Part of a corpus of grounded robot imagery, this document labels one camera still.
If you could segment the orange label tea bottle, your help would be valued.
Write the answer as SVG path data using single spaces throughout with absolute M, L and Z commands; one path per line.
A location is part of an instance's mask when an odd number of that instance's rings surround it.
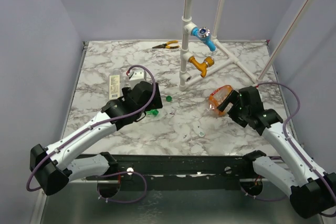
M 227 98 L 231 91 L 233 91 L 233 88 L 230 85 L 222 86 L 213 91 L 208 97 L 209 110 L 217 116 L 224 116 L 229 110 L 229 107 L 223 112 L 218 110 L 217 107 Z

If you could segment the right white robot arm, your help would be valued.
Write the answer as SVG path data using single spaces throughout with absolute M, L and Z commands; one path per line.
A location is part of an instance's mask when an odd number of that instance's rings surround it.
M 310 157 L 287 131 L 287 121 L 273 109 L 265 109 L 257 86 L 238 91 L 230 86 L 220 90 L 222 99 L 216 108 L 242 127 L 250 126 L 267 140 L 288 169 L 277 165 L 262 152 L 252 152 L 241 165 L 249 178 L 260 175 L 279 188 L 290 200 L 295 212 L 308 219 L 335 206 L 335 173 L 327 173 Z

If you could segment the white bottle cap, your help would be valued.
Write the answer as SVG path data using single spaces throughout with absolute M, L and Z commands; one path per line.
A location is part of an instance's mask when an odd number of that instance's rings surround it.
M 204 137 L 205 133 L 203 131 L 198 132 L 199 137 Z

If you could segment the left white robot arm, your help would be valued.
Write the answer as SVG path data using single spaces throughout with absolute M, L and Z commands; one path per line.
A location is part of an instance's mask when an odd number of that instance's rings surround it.
M 102 176 L 112 179 L 117 163 L 108 153 L 79 160 L 78 156 L 96 142 L 124 126 L 140 121 L 147 111 L 163 107 L 158 83 L 141 81 L 134 88 L 123 88 L 123 96 L 107 102 L 88 123 L 67 137 L 30 150 L 30 178 L 35 178 L 48 196 L 61 191 L 70 181 Z

